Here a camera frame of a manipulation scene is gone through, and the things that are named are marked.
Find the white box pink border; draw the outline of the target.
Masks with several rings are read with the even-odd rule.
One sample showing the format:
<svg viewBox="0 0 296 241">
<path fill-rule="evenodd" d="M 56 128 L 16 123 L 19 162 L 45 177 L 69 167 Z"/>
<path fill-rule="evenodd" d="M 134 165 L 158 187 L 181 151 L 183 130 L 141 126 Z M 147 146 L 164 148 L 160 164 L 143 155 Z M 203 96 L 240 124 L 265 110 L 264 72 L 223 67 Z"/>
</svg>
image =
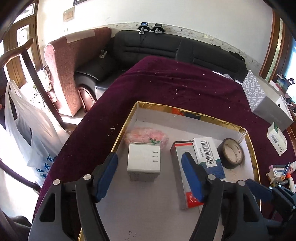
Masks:
<svg viewBox="0 0 296 241">
<path fill-rule="evenodd" d="M 207 174 L 213 174 L 216 178 L 226 181 L 224 169 L 213 139 L 211 137 L 193 138 L 192 143 L 198 164 L 203 166 Z"/>
</svg>

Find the white green label medicine box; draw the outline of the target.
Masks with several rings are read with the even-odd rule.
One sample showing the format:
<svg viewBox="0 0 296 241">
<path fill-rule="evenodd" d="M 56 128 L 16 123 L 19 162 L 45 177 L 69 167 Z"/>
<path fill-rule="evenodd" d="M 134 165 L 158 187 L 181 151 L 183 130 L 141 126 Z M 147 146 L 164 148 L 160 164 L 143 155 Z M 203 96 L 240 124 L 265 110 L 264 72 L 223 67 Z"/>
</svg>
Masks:
<svg viewBox="0 0 296 241">
<path fill-rule="evenodd" d="M 161 172 L 159 144 L 130 143 L 127 173 L 131 181 L 154 182 Z"/>
</svg>

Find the pink fluffy plush toy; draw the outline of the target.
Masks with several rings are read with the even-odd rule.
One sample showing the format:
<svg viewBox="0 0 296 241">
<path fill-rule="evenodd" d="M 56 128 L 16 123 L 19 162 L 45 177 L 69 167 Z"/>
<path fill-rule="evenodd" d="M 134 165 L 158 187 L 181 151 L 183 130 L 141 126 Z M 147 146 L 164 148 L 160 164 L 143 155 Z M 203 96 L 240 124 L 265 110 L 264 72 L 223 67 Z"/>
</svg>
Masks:
<svg viewBox="0 0 296 241">
<path fill-rule="evenodd" d="M 163 149 L 169 141 L 167 134 L 161 130 L 156 130 L 154 128 L 133 128 L 125 136 L 125 143 L 129 145 L 130 143 L 146 143 L 160 145 Z"/>
</svg>

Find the white blue open medicine box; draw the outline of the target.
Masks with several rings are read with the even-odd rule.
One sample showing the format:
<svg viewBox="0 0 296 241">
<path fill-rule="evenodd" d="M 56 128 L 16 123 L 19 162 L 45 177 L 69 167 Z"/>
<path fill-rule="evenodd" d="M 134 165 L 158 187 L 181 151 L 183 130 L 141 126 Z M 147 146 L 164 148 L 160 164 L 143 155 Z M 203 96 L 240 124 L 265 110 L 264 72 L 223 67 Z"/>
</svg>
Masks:
<svg viewBox="0 0 296 241">
<path fill-rule="evenodd" d="M 266 175 L 270 181 L 270 184 L 278 183 L 285 180 L 285 178 L 282 176 L 285 166 L 286 165 L 270 165 L 269 166 L 269 172 L 266 173 Z"/>
</svg>

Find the dark pen with orange cap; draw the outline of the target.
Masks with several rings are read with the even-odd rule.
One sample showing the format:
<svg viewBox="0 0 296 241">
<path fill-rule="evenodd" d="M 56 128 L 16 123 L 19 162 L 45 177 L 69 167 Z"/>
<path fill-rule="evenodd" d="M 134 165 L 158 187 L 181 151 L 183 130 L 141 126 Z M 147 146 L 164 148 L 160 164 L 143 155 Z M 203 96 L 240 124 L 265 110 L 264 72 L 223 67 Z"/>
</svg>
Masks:
<svg viewBox="0 0 296 241">
<path fill-rule="evenodd" d="M 285 166 L 285 169 L 284 169 L 284 171 L 283 171 L 283 173 L 282 173 L 282 176 L 285 178 L 286 177 L 286 175 L 287 175 L 287 173 L 289 172 L 289 170 L 290 170 L 290 162 Z"/>
</svg>

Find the white bottle orange cap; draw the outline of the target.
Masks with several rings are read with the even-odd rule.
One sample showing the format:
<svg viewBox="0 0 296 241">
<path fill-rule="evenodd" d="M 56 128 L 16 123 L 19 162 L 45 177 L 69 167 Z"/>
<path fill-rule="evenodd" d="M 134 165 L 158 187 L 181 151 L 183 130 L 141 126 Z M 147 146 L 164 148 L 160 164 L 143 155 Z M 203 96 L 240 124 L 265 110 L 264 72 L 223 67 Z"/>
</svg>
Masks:
<svg viewBox="0 0 296 241">
<path fill-rule="evenodd" d="M 289 184 L 289 189 L 290 189 L 290 191 L 293 192 L 293 193 L 295 193 L 295 192 L 296 192 L 296 184 L 295 184 L 295 182 L 294 182 L 294 180 L 293 180 L 291 174 L 288 173 L 288 174 L 286 175 L 286 178 L 287 178 L 287 180 L 288 180 L 288 184 Z"/>
</svg>

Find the grey red slim box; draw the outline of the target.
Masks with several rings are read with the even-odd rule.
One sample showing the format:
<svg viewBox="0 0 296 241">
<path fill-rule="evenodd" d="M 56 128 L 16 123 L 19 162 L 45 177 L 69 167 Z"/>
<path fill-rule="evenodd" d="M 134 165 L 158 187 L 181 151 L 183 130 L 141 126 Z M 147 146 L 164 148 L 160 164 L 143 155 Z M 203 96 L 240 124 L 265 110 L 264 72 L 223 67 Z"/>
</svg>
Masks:
<svg viewBox="0 0 296 241">
<path fill-rule="evenodd" d="M 196 154 L 192 141 L 175 141 L 173 142 L 170 153 L 173 163 L 177 193 L 179 197 L 179 207 L 181 210 L 202 206 L 203 203 L 193 196 L 189 183 L 182 168 L 182 155 L 189 152 L 197 163 Z"/>
</svg>

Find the white plastic bag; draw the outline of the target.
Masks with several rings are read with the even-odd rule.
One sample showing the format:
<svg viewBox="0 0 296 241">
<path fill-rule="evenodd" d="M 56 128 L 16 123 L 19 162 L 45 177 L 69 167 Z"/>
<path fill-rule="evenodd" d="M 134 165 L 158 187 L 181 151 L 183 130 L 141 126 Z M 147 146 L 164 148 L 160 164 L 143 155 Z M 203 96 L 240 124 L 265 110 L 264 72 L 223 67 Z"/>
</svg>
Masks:
<svg viewBox="0 0 296 241">
<path fill-rule="evenodd" d="M 50 120 L 33 106 L 12 80 L 6 85 L 4 120 L 6 131 L 22 154 L 25 164 L 42 186 L 69 134 L 56 120 Z"/>
</svg>

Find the white gold-rimmed tray box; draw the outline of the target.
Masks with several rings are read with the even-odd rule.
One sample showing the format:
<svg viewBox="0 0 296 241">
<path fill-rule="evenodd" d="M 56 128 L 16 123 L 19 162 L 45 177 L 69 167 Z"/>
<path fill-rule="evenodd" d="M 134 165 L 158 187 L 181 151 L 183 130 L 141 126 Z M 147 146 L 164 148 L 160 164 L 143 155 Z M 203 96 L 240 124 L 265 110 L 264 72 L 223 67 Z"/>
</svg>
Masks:
<svg viewBox="0 0 296 241">
<path fill-rule="evenodd" d="M 133 128 L 147 127 L 168 135 L 161 151 L 161 172 L 151 182 L 132 181 L 127 173 L 128 147 L 125 136 Z M 174 141 L 211 137 L 215 145 L 232 138 L 242 146 L 245 160 L 226 170 L 229 182 L 259 181 L 258 165 L 248 131 L 205 114 L 151 102 L 134 104 L 114 145 L 118 167 L 97 210 L 110 240 L 189 240 L 200 208 L 181 210 L 170 149 Z"/>
</svg>

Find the grey open shoebox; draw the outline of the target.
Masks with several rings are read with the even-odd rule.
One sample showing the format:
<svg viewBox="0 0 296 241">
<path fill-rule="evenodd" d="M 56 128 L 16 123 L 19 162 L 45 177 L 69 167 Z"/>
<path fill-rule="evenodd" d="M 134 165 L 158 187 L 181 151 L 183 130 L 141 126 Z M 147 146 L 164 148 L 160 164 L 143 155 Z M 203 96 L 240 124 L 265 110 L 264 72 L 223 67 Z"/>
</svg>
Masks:
<svg viewBox="0 0 296 241">
<path fill-rule="evenodd" d="M 248 71 L 242 88 L 252 113 L 270 124 L 275 123 L 281 131 L 293 123 L 284 97 L 263 78 Z"/>
</svg>

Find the dark red bedspread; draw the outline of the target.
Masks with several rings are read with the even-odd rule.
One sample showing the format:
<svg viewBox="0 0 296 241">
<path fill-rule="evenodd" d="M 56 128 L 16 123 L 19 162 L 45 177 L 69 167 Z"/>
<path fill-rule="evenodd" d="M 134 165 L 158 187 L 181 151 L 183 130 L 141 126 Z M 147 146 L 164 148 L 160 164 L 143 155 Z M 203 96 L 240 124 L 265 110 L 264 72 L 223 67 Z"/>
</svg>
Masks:
<svg viewBox="0 0 296 241">
<path fill-rule="evenodd" d="M 295 160 L 292 142 L 279 156 L 267 139 L 268 123 L 250 110 L 240 84 L 212 71 L 175 60 L 148 56 L 119 76 L 86 113 L 56 157 L 41 189 L 41 203 L 55 179 L 71 182 L 91 172 L 110 153 L 137 101 L 203 113 L 246 128 L 260 179 L 271 164 Z"/>
</svg>

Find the dark wooden chair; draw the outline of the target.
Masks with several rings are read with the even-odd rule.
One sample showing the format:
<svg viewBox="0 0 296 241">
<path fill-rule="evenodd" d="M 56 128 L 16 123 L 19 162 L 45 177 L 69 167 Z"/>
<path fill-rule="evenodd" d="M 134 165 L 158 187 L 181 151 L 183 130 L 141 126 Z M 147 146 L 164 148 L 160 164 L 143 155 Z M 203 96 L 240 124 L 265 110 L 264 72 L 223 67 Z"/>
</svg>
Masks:
<svg viewBox="0 0 296 241">
<path fill-rule="evenodd" d="M 26 97 L 26 99 L 35 107 L 43 110 L 50 120 L 56 120 L 60 126 L 67 132 L 68 125 L 67 123 L 63 122 L 60 114 L 56 110 L 53 102 L 51 101 L 48 93 L 45 90 L 43 83 L 41 82 L 39 75 L 36 72 L 34 64 L 30 58 L 28 53 L 29 49 L 31 48 L 34 40 L 33 38 L 28 39 L 23 45 L 13 48 L 9 51 L 6 51 L 1 56 L 1 66 L 7 65 L 10 61 L 16 59 L 17 57 L 21 58 L 21 63 L 27 70 L 27 77 L 29 78 L 29 83 L 25 84 L 22 87 L 17 87 L 20 89 L 22 94 Z M 36 176 L 34 175 L 33 184 L 39 185 L 36 183 Z"/>
</svg>

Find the black leather sofa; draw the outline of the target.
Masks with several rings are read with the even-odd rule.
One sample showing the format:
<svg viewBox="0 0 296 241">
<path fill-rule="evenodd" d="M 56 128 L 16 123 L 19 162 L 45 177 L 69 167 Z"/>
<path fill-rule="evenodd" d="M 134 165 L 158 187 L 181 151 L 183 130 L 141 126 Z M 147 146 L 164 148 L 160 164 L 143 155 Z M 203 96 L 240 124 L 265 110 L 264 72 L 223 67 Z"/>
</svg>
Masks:
<svg viewBox="0 0 296 241">
<path fill-rule="evenodd" d="M 243 82 L 244 58 L 220 46 L 171 34 L 119 31 L 91 60 L 79 66 L 74 80 L 84 111 L 89 111 L 116 78 L 147 56 L 165 57 L 229 75 Z"/>
</svg>

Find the framed landscape painting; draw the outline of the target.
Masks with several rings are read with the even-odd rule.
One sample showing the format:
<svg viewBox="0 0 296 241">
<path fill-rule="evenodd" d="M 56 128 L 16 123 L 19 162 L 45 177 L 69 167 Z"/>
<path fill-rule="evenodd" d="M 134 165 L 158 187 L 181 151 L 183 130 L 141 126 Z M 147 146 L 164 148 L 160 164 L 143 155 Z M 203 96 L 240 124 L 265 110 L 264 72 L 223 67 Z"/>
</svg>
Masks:
<svg viewBox="0 0 296 241">
<path fill-rule="evenodd" d="M 74 0 L 73 5 L 75 6 L 75 5 L 78 5 L 78 4 L 83 3 L 85 1 L 87 1 L 87 0 Z"/>
</svg>

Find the small wall plaque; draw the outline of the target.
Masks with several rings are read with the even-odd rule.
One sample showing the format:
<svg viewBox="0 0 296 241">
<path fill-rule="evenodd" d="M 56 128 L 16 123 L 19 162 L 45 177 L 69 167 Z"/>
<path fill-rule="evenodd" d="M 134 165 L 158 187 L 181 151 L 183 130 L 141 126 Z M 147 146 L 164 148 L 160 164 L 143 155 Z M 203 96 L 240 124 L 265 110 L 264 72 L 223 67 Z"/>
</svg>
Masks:
<svg viewBox="0 0 296 241">
<path fill-rule="evenodd" d="M 70 20 L 74 19 L 74 13 L 75 13 L 75 8 L 72 7 L 66 11 L 63 12 L 63 21 L 68 22 Z"/>
</svg>

